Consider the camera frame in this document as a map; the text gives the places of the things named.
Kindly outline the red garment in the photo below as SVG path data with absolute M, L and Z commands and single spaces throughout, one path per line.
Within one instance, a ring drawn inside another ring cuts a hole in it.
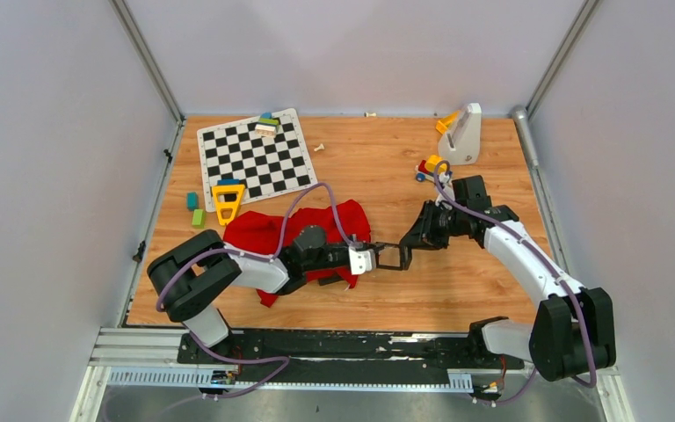
M 338 216 L 345 234 L 356 237 L 360 241 L 371 240 L 371 227 L 364 208 L 356 200 L 347 200 L 337 205 Z M 269 254 L 276 251 L 279 243 L 283 218 L 277 215 L 266 215 L 255 211 L 243 213 L 231 222 L 224 230 L 223 240 L 239 249 Z M 290 245 L 296 236 L 308 226 L 319 226 L 326 232 L 331 243 L 342 240 L 330 207 L 302 207 L 288 218 L 284 245 Z M 356 287 L 359 277 L 352 275 L 348 267 L 308 272 L 306 282 L 339 274 L 350 288 Z

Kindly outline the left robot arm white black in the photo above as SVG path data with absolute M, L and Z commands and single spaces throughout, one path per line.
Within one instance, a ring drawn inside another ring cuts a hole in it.
M 275 255 L 237 249 L 206 229 L 148 265 L 157 310 L 183 324 L 200 341 L 213 363 L 227 361 L 234 339 L 214 300 L 228 287 L 252 287 L 267 294 L 290 295 L 308 283 L 308 275 L 350 266 L 350 245 L 329 243 L 319 226 L 308 226 Z

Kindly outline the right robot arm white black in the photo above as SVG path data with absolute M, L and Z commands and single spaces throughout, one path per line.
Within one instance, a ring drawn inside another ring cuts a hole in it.
M 481 176 L 457 178 L 426 201 L 402 237 L 403 258 L 414 250 L 448 247 L 467 236 L 495 257 L 537 307 L 532 324 L 498 316 L 472 323 L 467 355 L 488 367 L 501 355 L 532 363 L 547 381 L 578 380 L 617 360 L 613 301 L 601 287 L 587 288 L 567 274 L 529 236 L 506 205 L 496 206 Z

